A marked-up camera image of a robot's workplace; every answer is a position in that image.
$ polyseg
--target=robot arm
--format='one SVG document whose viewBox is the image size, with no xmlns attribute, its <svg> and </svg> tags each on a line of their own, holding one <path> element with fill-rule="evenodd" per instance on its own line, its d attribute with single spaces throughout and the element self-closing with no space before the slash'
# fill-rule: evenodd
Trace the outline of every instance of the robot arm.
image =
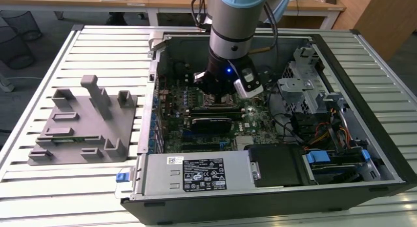
<svg viewBox="0 0 417 227">
<path fill-rule="evenodd" d="M 289 0 L 276 0 L 274 17 L 281 18 Z M 253 36 L 266 0 L 209 0 L 209 64 L 195 76 L 201 89 L 217 97 L 238 92 L 252 98 L 264 91 L 249 57 Z"/>
</svg>

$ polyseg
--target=motherboard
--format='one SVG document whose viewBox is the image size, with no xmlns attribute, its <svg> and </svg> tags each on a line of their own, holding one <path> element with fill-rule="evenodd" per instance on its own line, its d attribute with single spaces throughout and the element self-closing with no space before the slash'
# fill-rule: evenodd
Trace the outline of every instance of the motherboard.
<svg viewBox="0 0 417 227">
<path fill-rule="evenodd" d="M 181 80 L 162 79 L 159 86 L 165 153 L 242 150 L 249 144 L 280 142 L 268 93 L 249 100 L 237 94 L 216 100 Z"/>
</svg>

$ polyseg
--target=white cable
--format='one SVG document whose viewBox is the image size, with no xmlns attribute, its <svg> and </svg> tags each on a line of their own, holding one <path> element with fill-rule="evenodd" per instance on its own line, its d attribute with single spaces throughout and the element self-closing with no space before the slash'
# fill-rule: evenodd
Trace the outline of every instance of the white cable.
<svg viewBox="0 0 417 227">
<path fill-rule="evenodd" d="M 40 78 L 40 77 L 10 77 L 7 79 L 38 79 L 38 80 L 43 80 L 43 78 Z"/>
</svg>

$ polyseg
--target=power supply label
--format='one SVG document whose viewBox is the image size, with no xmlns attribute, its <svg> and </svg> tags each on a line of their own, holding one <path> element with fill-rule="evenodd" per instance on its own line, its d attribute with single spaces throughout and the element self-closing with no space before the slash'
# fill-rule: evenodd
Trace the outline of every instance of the power supply label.
<svg viewBox="0 0 417 227">
<path fill-rule="evenodd" d="M 182 162 L 185 192 L 228 189 L 224 159 Z"/>
</svg>

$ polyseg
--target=barcode sticker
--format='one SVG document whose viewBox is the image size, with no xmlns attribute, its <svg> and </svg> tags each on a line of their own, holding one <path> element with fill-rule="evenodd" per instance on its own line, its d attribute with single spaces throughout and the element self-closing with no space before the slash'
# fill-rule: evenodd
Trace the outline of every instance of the barcode sticker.
<svg viewBox="0 0 417 227">
<path fill-rule="evenodd" d="M 167 165 L 182 165 L 182 164 L 183 164 L 183 156 L 167 157 Z"/>
</svg>

